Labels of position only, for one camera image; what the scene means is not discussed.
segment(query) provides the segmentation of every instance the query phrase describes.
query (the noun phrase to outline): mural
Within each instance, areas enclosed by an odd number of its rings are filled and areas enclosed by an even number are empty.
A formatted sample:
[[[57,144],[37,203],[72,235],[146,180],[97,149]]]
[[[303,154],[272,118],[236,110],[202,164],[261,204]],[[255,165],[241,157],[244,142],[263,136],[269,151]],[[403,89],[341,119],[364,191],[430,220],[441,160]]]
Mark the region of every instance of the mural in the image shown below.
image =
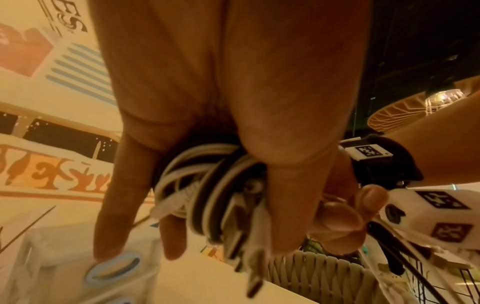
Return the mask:
[[[86,1],[0,6],[0,197],[100,202],[123,126]]]

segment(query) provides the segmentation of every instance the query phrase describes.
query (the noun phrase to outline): ceiling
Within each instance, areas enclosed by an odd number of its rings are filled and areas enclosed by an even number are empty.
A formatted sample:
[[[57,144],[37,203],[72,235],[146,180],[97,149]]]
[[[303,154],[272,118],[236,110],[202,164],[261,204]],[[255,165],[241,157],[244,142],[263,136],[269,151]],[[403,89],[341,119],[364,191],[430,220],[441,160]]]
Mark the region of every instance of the ceiling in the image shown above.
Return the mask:
[[[368,117],[438,82],[480,75],[480,1],[373,0],[370,43],[347,137]]]

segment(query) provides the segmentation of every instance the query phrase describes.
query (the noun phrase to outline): striped pattern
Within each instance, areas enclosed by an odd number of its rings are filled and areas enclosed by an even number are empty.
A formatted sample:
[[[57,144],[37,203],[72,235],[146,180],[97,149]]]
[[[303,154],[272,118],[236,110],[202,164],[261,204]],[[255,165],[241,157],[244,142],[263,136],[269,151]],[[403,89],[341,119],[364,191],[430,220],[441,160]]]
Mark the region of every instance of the striped pattern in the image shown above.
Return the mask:
[[[45,76],[59,85],[116,105],[110,78],[97,49],[72,43]]]

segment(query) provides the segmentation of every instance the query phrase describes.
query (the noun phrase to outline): bundle of cables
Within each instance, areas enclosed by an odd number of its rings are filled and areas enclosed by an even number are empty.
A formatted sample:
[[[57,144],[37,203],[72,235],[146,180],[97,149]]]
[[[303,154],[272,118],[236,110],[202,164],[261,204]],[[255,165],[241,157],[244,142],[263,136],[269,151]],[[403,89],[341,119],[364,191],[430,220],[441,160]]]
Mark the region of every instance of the bundle of cables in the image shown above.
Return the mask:
[[[173,214],[185,218],[194,233],[206,236],[212,244],[222,244],[224,259],[235,261],[236,271],[249,272],[248,297],[253,297],[262,286],[271,257],[265,172],[266,166],[248,155],[238,137],[231,135],[181,145],[157,167],[152,181],[155,207],[150,217],[160,220]],[[417,276],[440,304],[448,304],[399,254],[401,251],[430,265],[427,261],[430,251],[414,247],[380,218],[374,221],[368,226],[369,234]],[[368,264],[365,254],[361,250],[359,253]],[[393,303],[399,302],[391,290],[382,285],[381,278],[377,279],[386,298]],[[444,286],[459,304],[462,303],[446,282]]]

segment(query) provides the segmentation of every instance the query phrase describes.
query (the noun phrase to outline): hand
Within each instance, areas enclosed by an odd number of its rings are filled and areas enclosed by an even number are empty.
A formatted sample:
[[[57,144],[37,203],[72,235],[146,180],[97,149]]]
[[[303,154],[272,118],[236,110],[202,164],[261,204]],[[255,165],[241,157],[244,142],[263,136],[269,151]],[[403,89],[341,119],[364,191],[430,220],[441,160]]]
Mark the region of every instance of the hand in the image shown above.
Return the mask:
[[[122,250],[156,164],[191,134],[237,131],[267,164],[274,254],[299,247],[354,105],[369,1],[91,0],[124,128],[94,254]],[[181,256],[185,221],[160,222]]]
[[[387,191],[377,185],[360,189],[350,156],[339,148],[324,192],[345,202],[320,203],[308,231],[310,237],[333,254],[347,254],[359,249],[367,234],[366,224],[388,202]]]

